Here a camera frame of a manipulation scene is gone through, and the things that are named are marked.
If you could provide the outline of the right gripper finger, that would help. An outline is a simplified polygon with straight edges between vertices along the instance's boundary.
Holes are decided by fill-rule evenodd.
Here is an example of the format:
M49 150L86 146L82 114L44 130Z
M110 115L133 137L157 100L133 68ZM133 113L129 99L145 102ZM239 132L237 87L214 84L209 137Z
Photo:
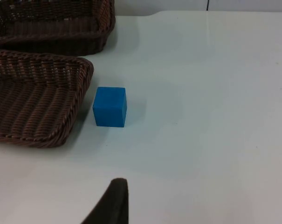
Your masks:
M128 224L129 190L124 178L111 180L105 193L82 224Z

